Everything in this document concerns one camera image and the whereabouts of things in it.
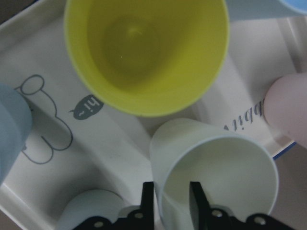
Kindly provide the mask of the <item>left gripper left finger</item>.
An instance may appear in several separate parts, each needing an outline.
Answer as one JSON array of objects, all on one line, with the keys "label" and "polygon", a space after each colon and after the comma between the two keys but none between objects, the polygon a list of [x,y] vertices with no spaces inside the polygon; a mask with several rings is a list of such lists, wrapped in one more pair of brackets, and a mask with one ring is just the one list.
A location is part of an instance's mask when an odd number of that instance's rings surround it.
[{"label": "left gripper left finger", "polygon": [[154,230],[154,183],[144,182],[142,188],[141,218],[143,230]]}]

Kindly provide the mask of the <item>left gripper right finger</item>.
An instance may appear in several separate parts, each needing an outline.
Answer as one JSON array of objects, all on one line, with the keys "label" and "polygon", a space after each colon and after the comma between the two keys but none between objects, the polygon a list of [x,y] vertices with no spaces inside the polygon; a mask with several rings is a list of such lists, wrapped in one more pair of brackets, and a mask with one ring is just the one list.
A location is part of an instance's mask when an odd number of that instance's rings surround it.
[{"label": "left gripper right finger", "polygon": [[211,229],[211,206],[200,182],[189,183],[189,210],[195,230]]}]

